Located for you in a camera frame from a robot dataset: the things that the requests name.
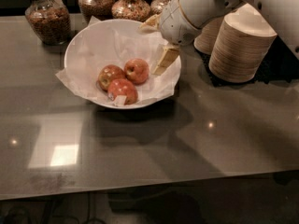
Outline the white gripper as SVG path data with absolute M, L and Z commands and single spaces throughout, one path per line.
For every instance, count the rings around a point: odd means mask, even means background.
M 171 0 L 161 15 L 152 15 L 138 27 L 138 31 L 142 33 L 158 32 L 159 29 L 162 37 L 171 44 L 158 46 L 151 67 L 151 73 L 155 76 L 163 74 L 177 59 L 179 46 L 191 44 L 201 33 L 183 14 L 179 0 Z

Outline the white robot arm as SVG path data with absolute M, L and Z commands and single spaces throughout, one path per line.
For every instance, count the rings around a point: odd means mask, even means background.
M 286 79 L 299 76 L 299 0 L 171 0 L 161 14 L 143 22 L 141 32 L 160 32 L 165 53 L 186 46 L 217 18 L 223 23 L 209 60 L 210 72 L 225 81 L 251 80 L 265 50 L 260 43 L 244 49 L 246 23 L 268 23 L 281 39 L 270 52 L 270 70 Z

